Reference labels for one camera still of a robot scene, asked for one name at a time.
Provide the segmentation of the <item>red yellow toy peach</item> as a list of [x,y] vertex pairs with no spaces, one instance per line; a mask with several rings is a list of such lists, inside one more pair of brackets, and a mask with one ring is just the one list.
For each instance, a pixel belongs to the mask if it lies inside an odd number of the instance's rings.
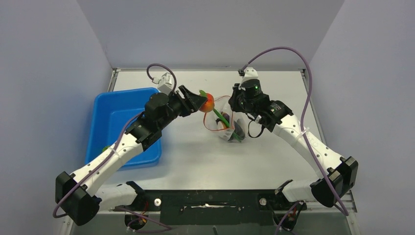
[[210,93],[206,93],[203,90],[199,90],[201,96],[206,97],[207,101],[199,108],[199,111],[203,113],[209,113],[214,109],[214,97]]

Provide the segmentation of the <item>purple toy eggplant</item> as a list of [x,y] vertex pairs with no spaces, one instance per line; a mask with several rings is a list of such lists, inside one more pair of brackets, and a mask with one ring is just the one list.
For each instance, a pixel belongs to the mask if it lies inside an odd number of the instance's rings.
[[229,122],[230,121],[230,115],[226,112],[221,112],[221,115],[224,117],[224,119]]

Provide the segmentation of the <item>clear zip top bag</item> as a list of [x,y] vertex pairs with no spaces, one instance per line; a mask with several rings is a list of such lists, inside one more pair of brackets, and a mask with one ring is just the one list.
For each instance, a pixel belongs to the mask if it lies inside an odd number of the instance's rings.
[[204,114],[204,127],[226,142],[242,143],[247,137],[247,124],[240,113],[229,105],[229,95],[214,99],[215,107]]

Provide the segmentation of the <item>green toy chili pepper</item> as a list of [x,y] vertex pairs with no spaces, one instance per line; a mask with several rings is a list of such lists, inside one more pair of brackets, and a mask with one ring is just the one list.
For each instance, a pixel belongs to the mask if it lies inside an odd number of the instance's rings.
[[216,109],[213,110],[216,115],[216,125],[217,131],[219,132],[219,136],[224,139],[225,141],[229,142],[229,138],[234,130],[234,119],[231,118],[229,122],[227,122],[224,117],[221,115],[221,112],[217,111]]

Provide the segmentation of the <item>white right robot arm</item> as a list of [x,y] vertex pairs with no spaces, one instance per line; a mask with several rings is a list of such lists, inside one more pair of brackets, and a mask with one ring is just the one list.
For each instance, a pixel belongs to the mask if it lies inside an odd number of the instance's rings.
[[316,200],[331,208],[354,186],[358,162],[333,151],[301,127],[300,120],[286,104],[270,100],[263,93],[258,79],[234,84],[229,105],[234,112],[250,115],[262,129],[286,141],[317,175],[310,180],[288,180],[278,187],[275,195],[278,207],[287,209],[295,201]]

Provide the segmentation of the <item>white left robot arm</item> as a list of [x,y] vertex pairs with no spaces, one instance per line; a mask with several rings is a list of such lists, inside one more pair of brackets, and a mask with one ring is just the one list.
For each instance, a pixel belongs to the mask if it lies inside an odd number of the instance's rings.
[[82,168],[71,174],[63,171],[56,177],[57,206],[52,216],[59,218],[57,210],[61,208],[63,216],[68,216],[76,225],[87,224],[104,202],[96,193],[106,180],[133,157],[148,150],[174,119],[197,112],[207,100],[184,85],[177,92],[152,94],[144,110],[127,121],[115,143]]

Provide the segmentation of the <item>blue plastic bin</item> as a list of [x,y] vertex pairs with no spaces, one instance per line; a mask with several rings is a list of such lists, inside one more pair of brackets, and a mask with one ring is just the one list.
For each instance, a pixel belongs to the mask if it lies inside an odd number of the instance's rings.
[[85,164],[112,145],[125,123],[144,111],[145,103],[157,92],[149,87],[99,94],[94,101]]

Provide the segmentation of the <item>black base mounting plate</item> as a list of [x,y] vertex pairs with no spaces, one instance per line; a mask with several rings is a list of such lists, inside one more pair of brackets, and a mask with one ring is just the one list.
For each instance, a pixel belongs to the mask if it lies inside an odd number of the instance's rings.
[[169,226],[272,226],[294,205],[273,189],[146,190],[130,205],[118,206],[159,216]]

